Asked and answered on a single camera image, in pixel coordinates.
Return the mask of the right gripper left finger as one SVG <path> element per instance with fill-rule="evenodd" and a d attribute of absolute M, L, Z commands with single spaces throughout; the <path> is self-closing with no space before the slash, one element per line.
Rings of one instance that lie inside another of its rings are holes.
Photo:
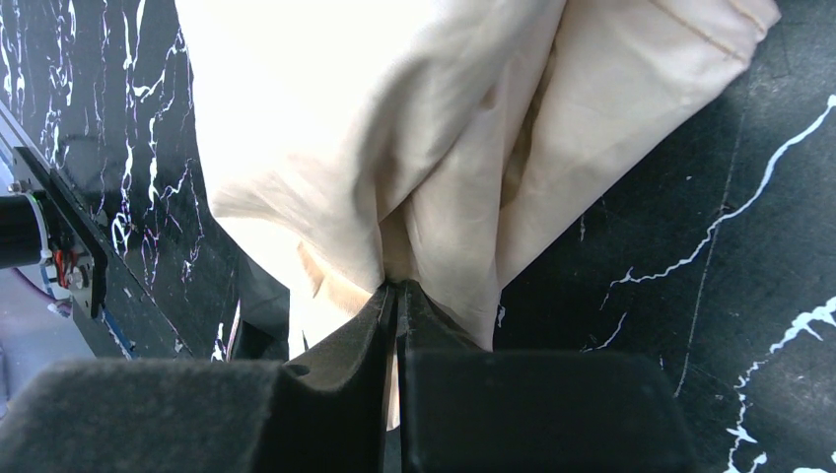
<path fill-rule="evenodd" d="M 287 362 L 64 363 L 1 426 L 5 472 L 379 472 L 396 290 Z"/>

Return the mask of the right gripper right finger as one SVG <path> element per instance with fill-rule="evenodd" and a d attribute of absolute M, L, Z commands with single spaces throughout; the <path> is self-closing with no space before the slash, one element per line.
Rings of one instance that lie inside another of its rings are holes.
<path fill-rule="evenodd" d="M 473 344 L 412 281 L 397 288 L 406 472 L 695 472 L 663 373 L 629 354 Z"/>

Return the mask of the beige folding umbrella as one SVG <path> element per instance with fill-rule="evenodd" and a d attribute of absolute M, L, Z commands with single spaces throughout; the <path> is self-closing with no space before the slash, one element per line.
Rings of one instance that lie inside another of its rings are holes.
<path fill-rule="evenodd" d="M 301 355 L 385 280 L 490 349 L 503 289 L 745 71 L 773 1 L 179 1 L 212 216 Z"/>

